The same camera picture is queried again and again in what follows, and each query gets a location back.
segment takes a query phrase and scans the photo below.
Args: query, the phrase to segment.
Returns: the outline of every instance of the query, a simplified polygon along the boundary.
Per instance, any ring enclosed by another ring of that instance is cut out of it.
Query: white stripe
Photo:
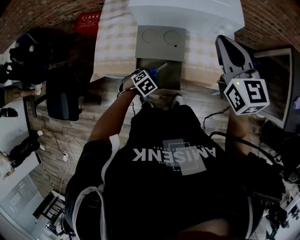
[[[248,196],[248,205],[249,205],[249,224],[248,224],[248,230],[246,234],[246,239],[248,239],[251,235],[252,228],[253,228],[253,211],[252,211],[252,202],[251,197]]]
[[[77,214],[79,211],[80,204],[83,201],[83,199],[85,198],[85,195],[87,195],[91,192],[97,192],[101,199],[101,216],[100,216],[100,234],[101,234],[101,236],[100,237],[101,237],[101,240],[107,240],[104,199],[102,196],[103,189],[104,189],[103,184],[100,185],[98,188],[97,187],[88,187],[88,188],[84,189],[77,197],[77,200],[76,200],[75,206],[74,206],[74,210],[73,210],[72,222],[73,222],[74,232],[76,233],[76,236],[78,238],[79,238],[79,235],[78,235],[77,228],[76,228],[76,219],[77,219]]]
[[[116,134],[114,136],[110,136],[109,140],[112,143],[112,154],[111,154],[111,157],[108,159],[108,161],[104,164],[104,166],[102,168],[102,171],[101,171],[101,178],[102,178],[103,182],[105,182],[104,181],[105,172],[106,172],[109,164],[112,162],[114,156],[116,155],[116,153],[118,152],[118,150],[120,148],[120,139],[119,139],[119,135],[118,134]]]

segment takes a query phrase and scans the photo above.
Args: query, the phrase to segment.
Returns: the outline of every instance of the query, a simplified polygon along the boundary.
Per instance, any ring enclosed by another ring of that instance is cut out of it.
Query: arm
[[[124,83],[123,89],[129,89],[133,85],[131,79]],[[114,103],[99,118],[94,126],[88,142],[94,140],[109,140],[109,137],[119,134],[130,103],[135,97],[135,91],[127,91],[119,95]]]
[[[249,142],[249,117],[247,115],[237,116],[234,111],[230,109],[227,134],[239,137]],[[225,141],[225,149],[226,152],[239,157],[246,156],[251,152],[250,146],[240,142],[230,141],[228,139]]]

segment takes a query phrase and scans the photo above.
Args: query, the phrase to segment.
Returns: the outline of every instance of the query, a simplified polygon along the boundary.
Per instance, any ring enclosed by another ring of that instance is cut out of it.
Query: checkered tablecloth
[[[127,76],[136,69],[137,23],[128,8],[129,0],[106,0],[97,34],[94,74]],[[214,39],[187,32],[182,78],[209,88],[217,88],[222,74]]]

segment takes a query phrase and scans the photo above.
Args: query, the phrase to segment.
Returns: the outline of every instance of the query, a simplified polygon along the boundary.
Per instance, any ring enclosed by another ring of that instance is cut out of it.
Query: red box
[[[98,24],[101,17],[100,12],[93,13],[82,13],[79,15],[76,25],[73,29],[74,33],[80,34],[93,34],[96,35],[98,32]]]

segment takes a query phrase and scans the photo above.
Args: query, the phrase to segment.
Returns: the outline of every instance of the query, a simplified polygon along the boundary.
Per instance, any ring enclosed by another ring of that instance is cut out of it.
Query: round button
[[[142,33],[142,39],[145,43],[154,43],[157,39],[158,33],[155,30],[148,29]]]
[[[168,31],[164,35],[165,42],[170,45],[178,45],[180,42],[180,35],[175,31]]]

